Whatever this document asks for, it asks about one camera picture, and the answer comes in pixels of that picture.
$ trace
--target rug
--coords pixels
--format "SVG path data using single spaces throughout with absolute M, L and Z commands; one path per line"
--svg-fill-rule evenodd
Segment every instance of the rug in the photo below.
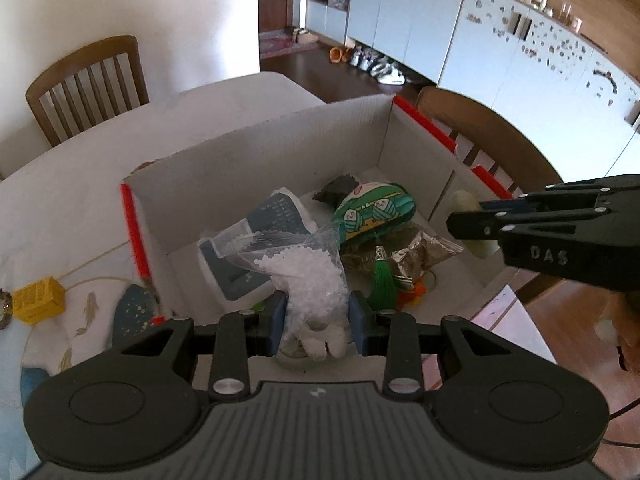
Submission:
M 294 43 L 291 34 L 285 30 L 274 30 L 273 32 L 258 34 L 258 44 L 260 59 L 313 50 L 320 45 L 317 41 L 315 43 Z

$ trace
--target white sneaker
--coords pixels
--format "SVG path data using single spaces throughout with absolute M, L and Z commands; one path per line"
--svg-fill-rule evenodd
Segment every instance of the white sneaker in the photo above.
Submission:
M 351 55 L 351 59 L 349 60 L 349 64 L 351 66 L 358 66 L 360 64 L 361 56 L 362 56 L 362 49 L 358 47 L 356 50 L 353 51 L 353 54 Z
M 389 65 L 389 58 L 387 56 L 381 57 L 375 63 L 375 65 L 371 69 L 371 72 L 369 72 L 371 74 L 371 77 L 378 77 L 380 74 L 382 74 L 387 65 Z
M 369 68 L 371 68 L 371 65 L 373 65 L 373 56 L 371 52 L 366 51 L 360 59 L 360 65 L 358 67 L 360 70 L 368 72 Z
M 378 82 L 383 85 L 401 86 L 404 84 L 404 76 L 397 67 L 393 67 L 388 74 L 378 76 Z

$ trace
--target orange slipper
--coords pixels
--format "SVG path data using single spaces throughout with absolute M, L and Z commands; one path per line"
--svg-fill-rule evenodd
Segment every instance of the orange slipper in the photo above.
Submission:
M 342 57 L 340 58 L 340 62 L 341 63 L 347 63 L 351 59 L 352 55 L 353 55 L 353 49 L 352 48 L 345 49 L 344 54 L 342 54 Z
M 331 61 L 332 63 L 340 63 L 340 60 L 342 59 L 343 55 L 344 55 L 344 49 L 338 46 L 334 46 L 329 51 L 329 61 Z

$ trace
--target cardboard box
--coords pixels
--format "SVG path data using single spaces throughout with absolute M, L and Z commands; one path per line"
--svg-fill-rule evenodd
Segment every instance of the cardboard box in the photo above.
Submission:
M 229 132 L 136 171 L 126 184 L 135 198 L 162 306 L 198 324 L 217 322 L 223 310 L 200 272 L 196 243 L 204 231 L 219 231 L 244 218 L 280 187 L 299 196 L 322 225 L 332 211 L 310 196 L 336 176 L 351 173 L 364 180 L 397 182 L 414 197 L 433 231 L 453 239 L 446 227 L 453 192 L 466 189 L 480 200 L 496 198 L 452 153 L 454 147 L 406 101 L 377 95 Z M 500 251 L 485 260 L 465 251 L 434 270 L 437 288 L 406 310 L 418 322 L 439 323 L 447 314 L 470 318 L 514 274 L 504 267 Z M 252 384 L 254 379 L 273 379 L 270 373 L 276 368 L 279 380 L 363 380 L 371 378 L 370 372 L 382 373 L 383 358 L 382 367 L 378 362 L 356 369 L 353 359 L 375 358 L 351 354 L 319 365 L 317 373 L 306 370 L 305 377 L 295 370 L 283 372 L 271 360 L 250 367 L 258 375 L 252 374 Z M 345 378 L 347 369 L 351 375 Z

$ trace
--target white wall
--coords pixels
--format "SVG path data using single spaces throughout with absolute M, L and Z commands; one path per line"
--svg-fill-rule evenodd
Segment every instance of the white wall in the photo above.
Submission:
M 149 99 L 163 99 L 258 72 L 257 9 L 257 0 L 0 0 L 0 173 L 49 149 L 24 93 L 56 60 L 133 34 Z

